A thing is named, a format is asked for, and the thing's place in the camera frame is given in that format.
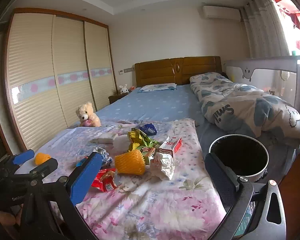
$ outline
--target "blue wrapper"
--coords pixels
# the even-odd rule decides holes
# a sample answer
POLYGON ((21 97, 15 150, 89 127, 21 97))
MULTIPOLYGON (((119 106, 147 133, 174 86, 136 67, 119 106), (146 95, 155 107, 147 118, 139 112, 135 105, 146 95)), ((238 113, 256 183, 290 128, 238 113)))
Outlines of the blue wrapper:
POLYGON ((157 134, 157 129, 152 123, 147 123, 144 126, 139 127, 139 129, 149 136, 157 134))

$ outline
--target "wall switch panel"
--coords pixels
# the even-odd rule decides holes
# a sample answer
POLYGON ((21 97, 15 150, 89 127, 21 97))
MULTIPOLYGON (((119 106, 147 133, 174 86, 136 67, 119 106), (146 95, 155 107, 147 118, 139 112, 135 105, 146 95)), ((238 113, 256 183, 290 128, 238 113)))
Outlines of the wall switch panel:
POLYGON ((124 73, 132 72, 132 71, 134 71, 134 67, 125 68, 125 69, 123 70, 124 73))

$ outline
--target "wooden floor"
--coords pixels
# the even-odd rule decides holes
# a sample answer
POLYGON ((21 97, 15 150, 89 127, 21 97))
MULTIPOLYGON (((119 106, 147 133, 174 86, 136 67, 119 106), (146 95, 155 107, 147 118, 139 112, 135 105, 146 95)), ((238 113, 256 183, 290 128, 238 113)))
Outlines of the wooden floor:
POLYGON ((279 189, 286 215, 287 240, 297 239, 300 235, 300 155, 281 182, 279 189))

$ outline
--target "curtain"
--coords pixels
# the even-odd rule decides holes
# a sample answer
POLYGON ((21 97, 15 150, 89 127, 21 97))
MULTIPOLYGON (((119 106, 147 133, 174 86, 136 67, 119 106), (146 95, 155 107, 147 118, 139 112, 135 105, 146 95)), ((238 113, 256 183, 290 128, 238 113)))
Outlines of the curtain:
POLYGON ((289 55, 277 10, 274 0, 249 0, 241 8, 251 57, 289 55))

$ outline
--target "nightstand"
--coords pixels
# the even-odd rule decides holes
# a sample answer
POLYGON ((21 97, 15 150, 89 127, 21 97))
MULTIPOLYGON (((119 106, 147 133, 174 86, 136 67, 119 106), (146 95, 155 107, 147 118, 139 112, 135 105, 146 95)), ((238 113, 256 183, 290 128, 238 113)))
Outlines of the nightstand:
POLYGON ((117 95, 113 95, 113 96, 109 96, 109 102, 110 104, 114 103, 115 101, 125 97, 126 95, 128 95, 130 93, 126 93, 126 94, 117 94, 117 95))

